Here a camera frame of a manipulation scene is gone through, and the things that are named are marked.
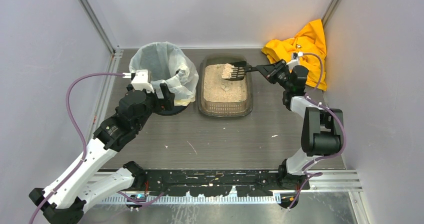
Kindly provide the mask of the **black litter scoop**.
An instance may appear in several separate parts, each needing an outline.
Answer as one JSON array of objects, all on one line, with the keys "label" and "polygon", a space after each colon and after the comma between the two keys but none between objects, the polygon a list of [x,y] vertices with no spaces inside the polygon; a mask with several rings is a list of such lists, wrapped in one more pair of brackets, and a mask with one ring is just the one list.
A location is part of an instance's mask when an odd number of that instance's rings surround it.
[{"label": "black litter scoop", "polygon": [[254,66],[249,65],[246,61],[238,61],[229,63],[234,66],[231,79],[225,79],[227,81],[241,81],[245,75],[249,72],[256,72]]}]

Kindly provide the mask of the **brown plastic litter box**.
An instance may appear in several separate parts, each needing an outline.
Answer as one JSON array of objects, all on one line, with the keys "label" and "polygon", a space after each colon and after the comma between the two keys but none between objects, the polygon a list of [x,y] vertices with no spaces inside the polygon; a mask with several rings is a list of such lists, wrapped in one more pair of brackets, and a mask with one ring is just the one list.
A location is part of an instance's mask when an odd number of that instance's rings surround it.
[{"label": "brown plastic litter box", "polygon": [[229,64],[246,61],[241,55],[212,54],[200,64],[197,105],[199,111],[207,116],[232,118],[248,115],[253,109],[253,85],[250,75],[242,81],[222,79],[229,73]]}]

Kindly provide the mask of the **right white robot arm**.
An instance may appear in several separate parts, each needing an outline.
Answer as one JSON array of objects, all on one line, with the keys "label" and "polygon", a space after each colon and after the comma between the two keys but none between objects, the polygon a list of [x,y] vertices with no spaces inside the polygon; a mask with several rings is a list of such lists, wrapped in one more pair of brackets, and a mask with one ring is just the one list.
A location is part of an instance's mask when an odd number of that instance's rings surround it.
[{"label": "right white robot arm", "polygon": [[339,109],[324,108],[314,103],[306,94],[309,70],[304,66],[290,68],[281,60],[275,64],[258,65],[254,70],[269,83],[279,84],[284,89],[283,105],[303,119],[300,149],[283,160],[276,177],[279,185],[300,184],[307,179],[307,171],[316,162],[333,157],[342,150],[343,113]]}]

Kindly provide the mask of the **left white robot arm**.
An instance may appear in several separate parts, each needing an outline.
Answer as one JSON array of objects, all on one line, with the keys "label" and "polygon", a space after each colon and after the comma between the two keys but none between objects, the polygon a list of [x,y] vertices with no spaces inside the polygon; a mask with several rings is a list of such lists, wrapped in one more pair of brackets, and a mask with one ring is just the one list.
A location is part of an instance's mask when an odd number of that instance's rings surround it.
[{"label": "left white robot arm", "polygon": [[146,186],[146,172],[134,161],[92,185],[88,182],[136,137],[153,113],[174,108],[175,95],[165,83],[160,84],[160,91],[162,98],[158,98],[156,91],[147,90],[146,84],[142,89],[136,89],[134,84],[66,171],[47,187],[30,192],[29,198],[50,224],[76,224],[92,206],[108,196]]}]

